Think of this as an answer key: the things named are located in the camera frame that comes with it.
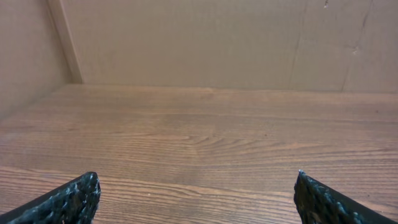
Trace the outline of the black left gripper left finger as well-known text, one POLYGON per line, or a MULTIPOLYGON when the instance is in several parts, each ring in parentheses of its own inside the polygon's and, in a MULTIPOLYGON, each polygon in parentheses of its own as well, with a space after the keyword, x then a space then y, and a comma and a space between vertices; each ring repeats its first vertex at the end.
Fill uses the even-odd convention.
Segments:
POLYGON ((87 172, 1 215, 7 224, 91 224, 100 202, 100 180, 87 172))

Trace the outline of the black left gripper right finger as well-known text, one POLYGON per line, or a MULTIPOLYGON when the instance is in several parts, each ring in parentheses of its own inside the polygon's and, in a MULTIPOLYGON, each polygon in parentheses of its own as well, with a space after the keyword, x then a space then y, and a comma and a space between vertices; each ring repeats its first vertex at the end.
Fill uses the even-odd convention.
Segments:
POLYGON ((303 224, 397 224, 302 170, 294 185, 294 203, 303 224))

